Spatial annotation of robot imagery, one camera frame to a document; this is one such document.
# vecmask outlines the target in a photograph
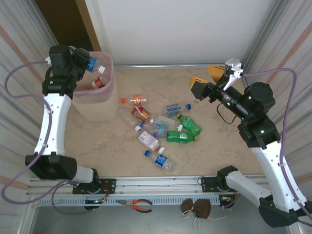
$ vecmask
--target brown cloth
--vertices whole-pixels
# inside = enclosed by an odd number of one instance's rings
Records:
[[[184,213],[186,211],[191,210],[192,207],[193,207],[193,201],[192,201],[192,199],[188,198],[188,199],[186,199],[185,201],[182,202],[181,210]]]
[[[208,199],[198,199],[193,205],[192,199],[188,198],[183,201],[181,209],[182,212],[192,210],[197,218],[208,218],[211,210],[211,203]]]
[[[197,218],[208,218],[211,210],[211,203],[208,199],[198,199],[193,208]]]

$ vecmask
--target plastic bottle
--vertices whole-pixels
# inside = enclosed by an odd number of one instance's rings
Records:
[[[154,137],[156,138],[166,138],[167,137],[167,129],[157,123],[142,123],[140,125],[144,130],[147,130],[148,132],[152,133]]]
[[[105,71],[105,67],[100,65],[99,61],[96,58],[90,57],[86,70],[89,72],[99,72],[103,74]]]
[[[125,123],[130,127],[130,128],[135,128],[138,125],[142,125],[143,122],[135,118],[131,112],[126,109],[126,108],[120,108],[119,109],[119,115],[120,117],[125,121]]]
[[[188,132],[167,132],[167,142],[189,143],[191,141],[198,141],[198,136],[194,136]]]
[[[142,120],[143,122],[150,121],[151,114],[141,105],[135,106],[131,114],[133,114],[135,117],[137,117],[139,120]]]
[[[101,75],[96,80],[94,80],[92,82],[92,87],[94,89],[100,89],[100,88],[104,87],[105,85],[107,85],[108,82],[109,82],[109,78],[106,77],[105,75]]]
[[[122,104],[129,104],[131,106],[143,105],[148,103],[147,95],[129,95],[121,99]]]
[[[152,136],[150,132],[142,129],[140,126],[137,126],[135,130],[138,132],[137,138],[142,145],[152,152],[158,152],[160,154],[164,152],[165,147],[162,147],[160,141]]]
[[[164,155],[158,153],[152,153],[149,150],[145,151],[144,155],[148,157],[156,166],[166,171],[173,169],[173,163]]]
[[[190,117],[183,116],[181,114],[177,114],[176,117],[178,120],[180,120],[180,123],[183,125],[183,127],[193,135],[197,136],[202,131],[202,128]]]
[[[190,104],[175,103],[172,105],[164,106],[163,111],[168,117],[176,116],[177,114],[183,113],[186,110],[190,110],[192,107]]]
[[[177,121],[167,118],[165,116],[161,115],[155,115],[153,118],[150,120],[150,123],[156,123],[156,124],[161,124],[163,125],[166,129],[169,131],[182,131],[183,125],[179,124]]]

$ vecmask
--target red-handled pliers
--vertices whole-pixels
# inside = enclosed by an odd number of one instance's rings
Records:
[[[141,213],[149,213],[149,212],[152,212],[152,210],[145,210],[145,209],[141,209],[139,207],[137,207],[135,204],[137,203],[141,203],[141,202],[144,202],[144,203],[148,203],[150,205],[152,205],[152,202],[150,202],[149,200],[145,200],[145,199],[140,199],[140,200],[133,200],[133,201],[125,201],[125,200],[118,200],[116,201],[122,205],[126,205],[126,206],[132,206],[132,209],[135,209]]]

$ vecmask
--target beige floor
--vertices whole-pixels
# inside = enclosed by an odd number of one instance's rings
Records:
[[[238,133],[239,120],[226,124],[215,110],[218,101],[213,104],[208,99],[196,101],[189,88],[192,75],[212,81],[206,69],[116,71],[119,95],[150,94],[147,109],[152,113],[161,113],[165,104],[192,105],[187,115],[203,128],[199,141],[188,144],[162,141],[166,147],[164,155],[175,163],[174,171],[162,171],[145,158],[145,148],[137,142],[136,132],[119,117],[110,122],[88,122],[73,105],[66,124],[66,155],[76,158],[80,165],[97,169],[100,176],[214,175],[228,165],[236,166],[244,174],[263,173]],[[243,90],[241,82],[235,87]],[[233,118],[224,107],[220,107],[220,112],[228,120]]]

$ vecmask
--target trash bin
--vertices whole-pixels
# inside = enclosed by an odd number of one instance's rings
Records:
[[[100,73],[86,71],[82,80],[77,82],[72,103],[89,121],[109,121],[117,117],[119,108],[113,60],[103,52],[90,52],[90,55],[105,67],[104,75],[110,81],[104,87],[94,90],[92,82]]]

